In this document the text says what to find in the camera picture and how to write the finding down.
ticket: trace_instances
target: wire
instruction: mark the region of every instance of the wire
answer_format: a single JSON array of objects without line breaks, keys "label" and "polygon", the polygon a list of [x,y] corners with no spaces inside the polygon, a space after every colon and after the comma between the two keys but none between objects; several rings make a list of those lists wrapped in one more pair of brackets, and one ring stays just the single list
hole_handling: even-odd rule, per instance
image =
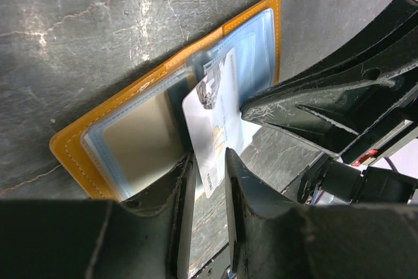
[{"label": "wire", "polygon": [[388,165],[393,171],[399,172],[389,157],[384,157],[384,160],[388,163]]}]

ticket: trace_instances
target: card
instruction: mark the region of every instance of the card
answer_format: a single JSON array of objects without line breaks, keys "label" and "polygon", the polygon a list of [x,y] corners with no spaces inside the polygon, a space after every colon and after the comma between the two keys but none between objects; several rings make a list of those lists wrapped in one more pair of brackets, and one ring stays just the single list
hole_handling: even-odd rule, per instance
[{"label": "card", "polygon": [[235,49],[208,69],[208,75],[183,100],[183,111],[204,190],[210,197],[225,177],[225,150],[238,154],[253,132],[241,120]]}]

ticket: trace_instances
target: wallet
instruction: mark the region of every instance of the wallet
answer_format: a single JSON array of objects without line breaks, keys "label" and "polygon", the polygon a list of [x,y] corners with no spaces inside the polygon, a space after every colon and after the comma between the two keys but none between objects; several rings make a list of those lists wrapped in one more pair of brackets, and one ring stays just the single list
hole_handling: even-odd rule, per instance
[{"label": "wallet", "polygon": [[257,3],[182,49],[56,133],[51,151],[91,197],[132,197],[192,150],[182,101],[233,48],[242,104],[278,82],[280,0]]}]

